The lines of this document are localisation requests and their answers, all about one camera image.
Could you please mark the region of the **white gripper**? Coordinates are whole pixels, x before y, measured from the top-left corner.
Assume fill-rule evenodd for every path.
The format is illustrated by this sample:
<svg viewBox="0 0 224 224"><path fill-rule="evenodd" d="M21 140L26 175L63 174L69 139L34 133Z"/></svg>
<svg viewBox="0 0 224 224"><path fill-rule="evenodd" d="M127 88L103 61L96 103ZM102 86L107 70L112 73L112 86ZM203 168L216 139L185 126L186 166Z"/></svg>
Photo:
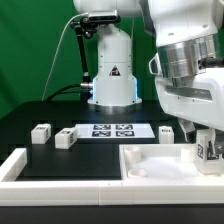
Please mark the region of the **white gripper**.
<svg viewBox="0 0 224 224"><path fill-rule="evenodd" d="M190 87L175 88L161 76L155 86L163 111L179 118L186 142L196 139L193 122L224 131L224 68L208 68Z"/></svg>

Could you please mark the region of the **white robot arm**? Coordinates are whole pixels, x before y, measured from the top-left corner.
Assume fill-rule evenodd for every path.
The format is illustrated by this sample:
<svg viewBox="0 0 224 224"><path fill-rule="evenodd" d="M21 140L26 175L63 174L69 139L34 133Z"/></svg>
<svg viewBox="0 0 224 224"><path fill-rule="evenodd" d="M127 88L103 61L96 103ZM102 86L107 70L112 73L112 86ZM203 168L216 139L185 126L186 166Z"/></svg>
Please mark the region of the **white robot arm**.
<svg viewBox="0 0 224 224"><path fill-rule="evenodd" d="M122 17L139 17L156 37L150 69L165 113L190 124L224 131L224 61L217 34L224 0L73 0L84 24L98 26L98 74L89 102L100 108L137 103L129 36L115 28Z"/></svg>

